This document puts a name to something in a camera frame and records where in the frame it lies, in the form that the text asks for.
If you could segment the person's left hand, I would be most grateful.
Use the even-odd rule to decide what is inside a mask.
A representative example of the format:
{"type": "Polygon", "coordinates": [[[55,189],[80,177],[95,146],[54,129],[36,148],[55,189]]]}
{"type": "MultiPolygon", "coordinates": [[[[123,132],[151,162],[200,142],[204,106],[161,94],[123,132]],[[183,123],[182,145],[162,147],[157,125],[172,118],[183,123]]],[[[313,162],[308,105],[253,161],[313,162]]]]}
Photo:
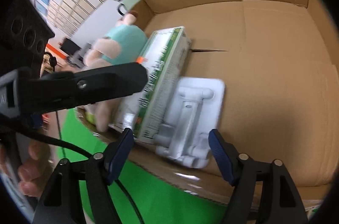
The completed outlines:
{"type": "Polygon", "coordinates": [[[51,148],[45,143],[31,140],[28,152],[29,159],[17,170],[18,188],[26,196],[39,198],[53,172],[49,162],[51,148]]]}

